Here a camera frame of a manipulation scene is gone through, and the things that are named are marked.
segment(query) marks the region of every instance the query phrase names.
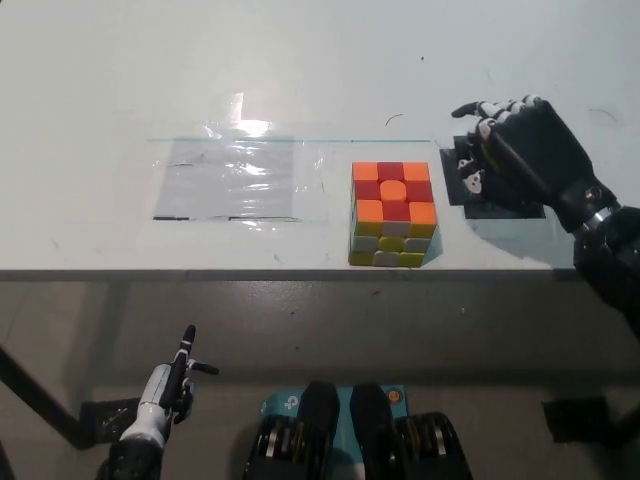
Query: robotic arm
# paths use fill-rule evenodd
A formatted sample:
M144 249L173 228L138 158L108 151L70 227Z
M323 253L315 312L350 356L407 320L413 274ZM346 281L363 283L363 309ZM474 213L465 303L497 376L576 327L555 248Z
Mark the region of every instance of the robotic arm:
M176 425L193 406L195 385L190 370L217 375L218 369L189 358L196 327L189 325L171 363L158 365L142 393L135 422L109 450L97 480L159 480L164 448Z
M551 207L575 237L578 273L640 339L640 210L620 206L596 178L589 156L549 102L528 95L452 112L465 115L480 117L467 139L481 155L458 164L469 191L507 208L532 201Z

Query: teal box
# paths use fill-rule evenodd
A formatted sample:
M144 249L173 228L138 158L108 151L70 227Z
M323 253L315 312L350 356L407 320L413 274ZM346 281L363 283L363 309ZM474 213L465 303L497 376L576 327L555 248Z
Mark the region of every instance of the teal box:
M380 388L387 394L391 405L393 418L406 417L409 415L407 406L407 395L403 385L381 385ZM351 411L349 401L351 400L351 387L338 387L338 398L340 399L340 415L336 436L333 440L332 465L330 467L331 480L361 479L364 478L364 465L360 447L356 440L351 421ZM295 417L298 414L300 396L304 389L284 390L266 399L260 408L262 418L268 415L287 415Z

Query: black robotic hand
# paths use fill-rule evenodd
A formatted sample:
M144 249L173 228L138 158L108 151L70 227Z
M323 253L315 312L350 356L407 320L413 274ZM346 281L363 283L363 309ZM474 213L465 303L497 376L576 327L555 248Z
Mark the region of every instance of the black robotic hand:
M458 165L472 193L507 208L529 201L548 205L570 233L618 205L549 102L528 95L522 101L469 103L452 113L465 115L480 117L468 140L482 155Z
M553 208L576 237L576 269L640 339L640 210L620 207L549 102L528 95L452 113L465 115L480 117L467 134L476 155L458 164L467 188L507 208L527 201Z

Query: gray floor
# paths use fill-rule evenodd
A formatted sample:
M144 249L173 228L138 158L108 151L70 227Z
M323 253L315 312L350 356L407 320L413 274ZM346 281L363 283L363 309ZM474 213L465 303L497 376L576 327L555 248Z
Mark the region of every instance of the gray floor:
M261 400L312 378L406 383L413 412L452 419L476 479L640 478L640 444L555 445L545 426L542 401L640 399L640 346L578 283L0 285L0 340L73 411L139 395L187 323L222 373L198 378L163 478L239 478ZM17 478L92 478L105 448L75 452L4 387L0 404Z

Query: transparent plastic film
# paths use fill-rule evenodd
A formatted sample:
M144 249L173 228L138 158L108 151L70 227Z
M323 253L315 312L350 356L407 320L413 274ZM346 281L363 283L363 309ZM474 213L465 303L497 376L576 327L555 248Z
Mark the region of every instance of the transparent plastic film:
M316 149L261 120L202 130L206 136L172 141L154 219L297 219L296 193L309 189L304 171L321 167Z

